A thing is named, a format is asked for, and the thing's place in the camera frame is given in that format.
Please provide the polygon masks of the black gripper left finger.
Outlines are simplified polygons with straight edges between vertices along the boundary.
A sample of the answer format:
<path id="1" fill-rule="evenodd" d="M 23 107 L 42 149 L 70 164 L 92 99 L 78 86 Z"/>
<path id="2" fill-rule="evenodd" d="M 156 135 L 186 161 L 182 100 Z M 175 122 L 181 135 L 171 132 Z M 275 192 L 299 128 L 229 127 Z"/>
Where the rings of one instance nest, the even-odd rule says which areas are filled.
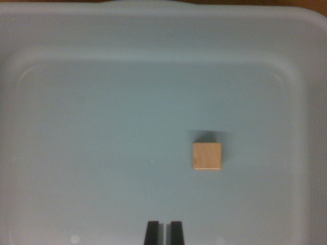
<path id="1" fill-rule="evenodd" d="M 159 221 L 148 221 L 144 245 L 163 245 L 164 225 Z"/>

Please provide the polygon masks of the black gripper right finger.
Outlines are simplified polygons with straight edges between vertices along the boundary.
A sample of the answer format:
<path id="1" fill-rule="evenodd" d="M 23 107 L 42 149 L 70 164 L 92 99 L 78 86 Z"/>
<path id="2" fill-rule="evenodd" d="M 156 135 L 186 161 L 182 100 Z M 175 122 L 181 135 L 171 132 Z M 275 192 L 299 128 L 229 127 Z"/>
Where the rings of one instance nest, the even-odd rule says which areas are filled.
<path id="1" fill-rule="evenodd" d="M 166 245 L 185 245 L 182 221 L 166 225 Z"/>

